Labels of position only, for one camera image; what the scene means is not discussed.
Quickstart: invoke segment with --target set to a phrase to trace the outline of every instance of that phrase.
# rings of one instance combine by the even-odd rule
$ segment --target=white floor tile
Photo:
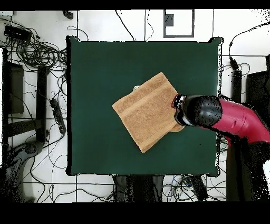
[[[83,189],[83,190],[78,190],[77,194],[77,202],[101,202],[101,201],[106,201],[106,198],[111,194],[113,190],[112,185],[84,185],[80,184],[78,185],[78,189]]]
[[[224,38],[222,54],[229,54],[229,44],[238,33],[251,29],[254,26],[265,23],[269,18],[259,15],[252,10],[215,10],[214,36]],[[251,32],[236,37],[231,46],[231,54],[241,55],[268,55],[267,46],[270,26],[262,26]]]
[[[113,184],[113,179],[109,175],[80,174],[78,175],[77,182]]]

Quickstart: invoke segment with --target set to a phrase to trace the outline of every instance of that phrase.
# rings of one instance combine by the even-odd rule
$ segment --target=cable
[[[67,30],[77,30],[77,31],[79,30],[79,31],[83,32],[83,33],[86,35],[86,37],[87,37],[87,41],[89,41],[89,38],[88,38],[87,33],[85,33],[83,30],[77,29],[75,26],[68,26],[66,29],[67,29]]]
[[[251,28],[251,29],[249,29],[249,30],[247,30],[247,31],[244,31],[244,32],[241,32],[241,33],[238,33],[237,35],[235,35],[234,38],[232,39],[232,41],[231,41],[230,44],[229,44],[229,57],[230,57],[230,59],[232,58],[232,57],[230,56],[230,47],[233,45],[233,41],[234,41],[234,39],[235,39],[237,36],[239,36],[239,35],[241,35],[241,34],[243,34],[243,33],[249,32],[249,31],[253,31],[253,30],[257,29],[258,27],[262,27],[262,26],[269,25],[269,24],[270,24],[270,21],[267,22],[267,23],[263,23],[263,24],[257,25],[257,26],[255,26],[255,27],[253,27],[253,28]]]
[[[46,190],[46,186],[45,186],[44,183],[42,183],[40,180],[38,180],[37,178],[34,177],[34,175],[33,175],[33,173],[32,173],[32,168],[33,168],[33,166],[34,166],[34,163],[35,163],[35,156],[34,156],[34,160],[33,160],[32,166],[31,166],[31,168],[30,168],[30,174],[31,174],[32,178],[33,178],[35,181],[39,182],[39,183],[42,184],[43,187],[44,187],[43,192],[41,193],[40,197],[39,197],[38,200],[36,201],[36,203],[38,203],[38,201],[40,200],[41,196],[44,194],[44,192],[45,192],[45,190]]]
[[[150,23],[149,23],[149,21],[148,21],[149,13],[150,13],[150,10],[148,11],[147,23],[148,23],[148,25],[149,25],[149,26],[151,26],[151,25],[150,25]],[[154,29],[153,29],[153,27],[152,27],[152,26],[151,26],[151,28],[152,28],[152,34],[151,34],[151,37],[147,38],[147,40],[146,40],[146,41],[148,41],[150,38],[152,38],[152,36],[153,36],[153,34],[154,34]]]
[[[245,73],[245,74],[243,74],[242,76],[245,76],[245,75],[249,74],[249,72],[250,72],[250,65],[249,65],[248,63],[241,63],[241,64],[238,64],[238,65],[241,67],[241,70],[240,70],[240,71],[242,71],[242,65],[244,65],[244,64],[248,66],[248,72]],[[225,66],[225,65],[222,64],[222,72],[223,72],[223,71],[226,71],[226,70],[228,70],[228,69],[230,69],[230,68],[231,68],[231,66]]]
[[[126,28],[126,30],[128,31],[128,33],[131,35],[133,41],[135,41],[134,37],[133,37],[132,34],[129,32],[128,28],[125,26],[125,24],[124,24],[123,20],[121,19],[120,15],[117,13],[117,10],[115,10],[115,13],[116,13],[116,15],[119,17],[121,23],[122,23],[123,26]]]
[[[85,192],[86,194],[88,194],[88,195],[90,195],[90,196],[96,197],[97,199],[99,199],[99,200],[101,200],[101,201],[103,201],[103,202],[108,202],[108,201],[106,201],[106,199],[105,199],[104,197],[99,197],[99,196],[97,196],[97,195],[88,193],[86,190],[84,190],[84,189],[82,189],[82,188],[78,188],[77,190],[71,191],[71,192],[69,192],[69,193],[62,193],[62,194],[59,194],[59,195],[55,198],[55,200],[53,201],[53,203],[55,203],[56,200],[57,200],[57,198],[60,197],[61,195],[72,194],[72,193],[74,193],[74,192],[76,192],[76,191],[79,191],[79,190]]]

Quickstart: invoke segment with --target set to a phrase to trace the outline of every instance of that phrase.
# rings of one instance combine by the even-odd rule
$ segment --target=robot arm
[[[175,120],[199,126],[232,140],[227,152],[228,201],[269,201],[263,165],[270,160],[270,133],[260,116],[244,105],[216,96],[175,96]]]
[[[247,142],[270,143],[268,127],[259,115],[241,104],[216,96],[177,95],[172,107],[175,120],[183,126],[200,126],[231,138],[246,138]]]

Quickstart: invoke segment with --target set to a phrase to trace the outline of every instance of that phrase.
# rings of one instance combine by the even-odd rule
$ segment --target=metal stand
[[[8,85],[9,71],[7,57],[3,61],[3,85]],[[8,124],[7,110],[4,105],[9,98],[9,89],[3,87],[3,143],[6,145],[9,137],[36,130],[36,141],[7,148],[3,145],[3,167],[0,169],[0,201],[29,202],[23,195],[23,169],[26,161],[42,151],[49,132],[46,130],[46,90],[47,67],[39,67],[37,71],[36,119]]]

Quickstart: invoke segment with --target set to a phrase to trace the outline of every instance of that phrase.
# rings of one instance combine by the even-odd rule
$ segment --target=tan towel
[[[161,72],[112,105],[141,152],[169,131],[183,129],[175,121],[175,109],[171,107],[176,94]]]

